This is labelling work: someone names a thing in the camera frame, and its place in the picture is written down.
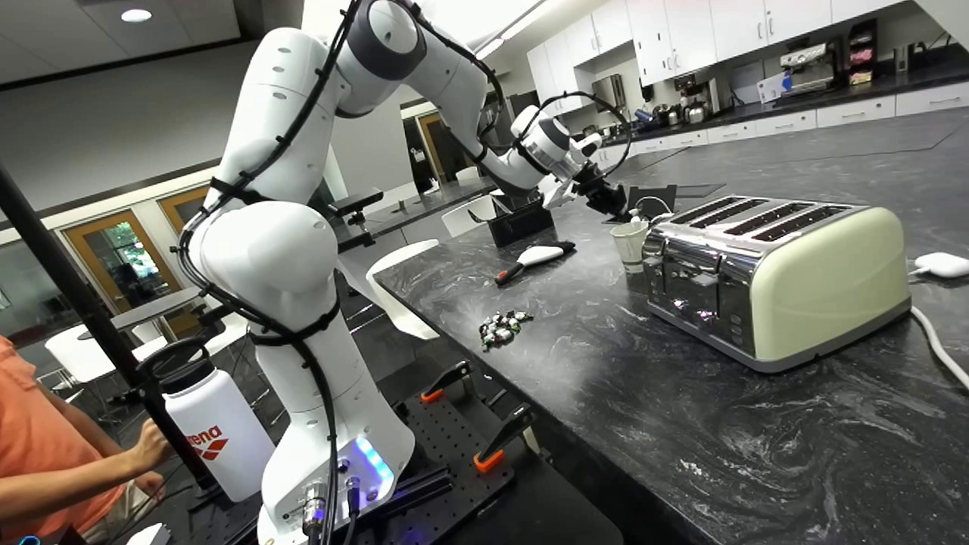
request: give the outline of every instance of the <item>black countertop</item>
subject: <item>black countertop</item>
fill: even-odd
[[[882,75],[869,89],[834,89],[834,90],[783,98],[779,102],[747,102],[747,105],[726,109],[703,124],[682,124],[682,126],[636,134],[633,141],[695,134],[695,129],[710,129],[710,126],[726,126],[726,124],[742,124],[758,117],[793,115],[805,109],[825,109],[839,102],[892,98],[892,93],[958,86],[958,83],[969,83],[969,68],[946,68],[946,72],[926,72],[926,75]]]
[[[403,207],[390,207],[366,216],[366,229],[373,236],[381,236],[386,229],[422,220],[426,216],[436,216],[460,199],[469,199],[487,192],[494,192],[494,181],[487,181],[485,174],[478,181],[439,184],[433,195],[422,195],[422,196],[403,199]]]
[[[907,257],[969,254],[969,111],[689,149],[640,184],[723,184],[731,195],[891,207]],[[495,250],[485,229],[413,257],[378,280],[609,458],[710,541],[969,541],[969,396],[901,319],[783,375],[754,375],[649,314],[609,223],[569,204],[539,240],[578,254],[495,291],[528,243]],[[969,287],[921,280],[915,304],[969,363]],[[525,309],[536,322],[495,350],[478,323]]]

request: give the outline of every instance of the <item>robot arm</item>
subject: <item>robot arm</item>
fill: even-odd
[[[494,153],[478,141],[487,72],[439,36],[408,0],[355,0],[333,41],[307,29],[272,29],[244,72],[230,139],[212,195],[178,240],[185,271],[252,323],[255,359],[277,394],[289,426],[262,469],[262,541],[304,541],[319,524],[350,521],[339,509],[344,482],[364,482],[366,509],[381,505],[403,474],[415,437],[381,398],[335,299],[335,236],[307,204],[320,184],[333,117],[357,117],[413,86],[453,129],[456,141],[502,184],[536,192],[559,174],[593,208],[621,216],[628,196],[539,109]]]
[[[578,195],[588,196],[589,208],[624,216],[628,195],[606,181],[602,170],[589,160],[598,139],[574,141],[569,129],[544,115],[543,109],[525,109],[513,124],[514,149],[494,153],[478,139],[480,109],[494,83],[487,66],[478,66],[460,45],[436,33],[423,20],[418,5],[408,5],[422,39],[426,41],[426,58],[413,68],[407,86],[423,93],[439,105],[453,139],[502,184],[518,192],[536,192],[544,174],[562,178],[556,192],[578,184]]]
[[[408,0],[364,0],[349,33],[341,75],[355,89],[350,111],[368,111],[390,86],[408,86],[444,117],[453,139],[504,189],[536,192],[544,174],[578,184],[589,207],[621,216],[628,196],[606,184],[588,141],[574,141],[562,124],[531,105],[513,124],[514,149],[494,153],[480,139],[485,101],[494,90],[487,66],[443,36]]]

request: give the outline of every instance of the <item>cream toaster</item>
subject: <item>cream toaster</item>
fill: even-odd
[[[650,312],[758,373],[828,354],[907,312],[892,212],[719,196],[649,229]]]

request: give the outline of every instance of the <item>robot end effector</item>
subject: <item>robot end effector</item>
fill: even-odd
[[[544,117],[543,109],[525,109],[514,124],[514,151],[539,172],[550,172],[556,184],[544,195],[544,207],[553,207],[569,192],[585,196],[589,208],[628,219],[629,196],[624,184],[610,184],[598,164],[589,153],[602,145],[602,137],[593,134],[574,141],[565,126],[553,117]]]

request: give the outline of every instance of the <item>white cabinet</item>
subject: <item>white cabinet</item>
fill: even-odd
[[[895,98],[895,115],[921,115],[969,105],[969,86],[946,86]]]
[[[715,0],[716,58],[740,58],[765,41],[763,0]]]
[[[628,0],[606,0],[593,16],[597,53],[633,39]]]
[[[834,20],[828,8],[825,0],[765,0],[765,41],[783,41],[825,27]]]
[[[559,98],[562,90],[589,90],[588,83],[574,72],[574,41],[569,41],[569,33],[556,33],[544,39],[543,45],[528,52],[528,64],[532,68],[536,93],[539,101]],[[565,98],[549,105],[550,115],[574,111],[588,101]]]
[[[640,141],[633,141],[629,157],[650,153],[650,151],[660,151],[660,149],[663,149],[663,139],[640,139]]]
[[[716,61],[710,0],[667,0],[673,45],[670,72],[693,72]]]
[[[553,33],[553,41],[559,45],[556,53],[569,68],[598,53],[593,19],[572,20],[565,29]]]
[[[844,20],[844,19],[879,11],[879,8],[888,8],[895,2],[901,2],[901,0],[828,0],[828,16],[834,16],[834,20]]]
[[[693,134],[676,134],[663,139],[663,149],[693,149],[703,145],[704,134],[693,129]]]
[[[783,41],[834,20],[825,0],[715,0],[716,61]]]
[[[704,129],[704,145],[740,141],[754,137],[758,137],[758,124],[726,124],[726,126]]]
[[[817,109],[817,126],[839,126],[839,124],[862,124],[862,120],[879,120],[879,117],[892,117],[895,115],[895,101],[859,101],[859,102],[844,102],[834,109]]]
[[[640,83],[655,86],[670,80],[670,36],[667,36],[667,2],[663,0],[628,0],[629,27],[636,41]]]
[[[716,61],[710,0],[628,0],[640,83],[663,83]]]
[[[544,41],[528,52],[528,66],[532,68],[539,101],[549,101],[553,93],[553,72]]]
[[[797,111],[797,115],[779,115],[779,117],[763,117],[751,120],[754,137],[779,137],[779,134],[803,134],[817,126],[817,111]]]

